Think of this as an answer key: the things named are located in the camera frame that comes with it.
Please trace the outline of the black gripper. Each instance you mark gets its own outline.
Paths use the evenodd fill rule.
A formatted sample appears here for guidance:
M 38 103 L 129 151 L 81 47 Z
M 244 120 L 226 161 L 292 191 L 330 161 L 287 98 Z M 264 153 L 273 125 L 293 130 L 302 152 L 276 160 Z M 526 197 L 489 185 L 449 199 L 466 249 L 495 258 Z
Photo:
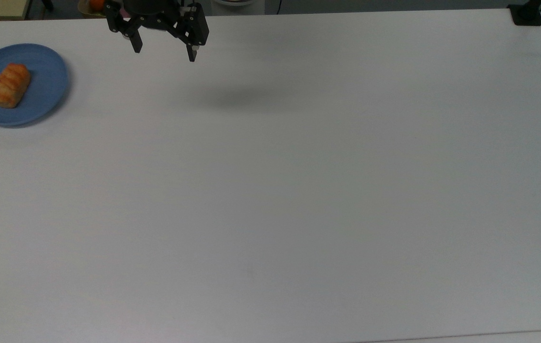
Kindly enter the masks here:
M 168 29 L 173 37 L 186 45 L 191 62 L 195 61 L 209 35 L 201 4 L 179 4 L 176 0 L 105 0 L 104 15 L 109 30 L 130 41 L 135 53 L 140 53 L 143 47 L 140 26 Z

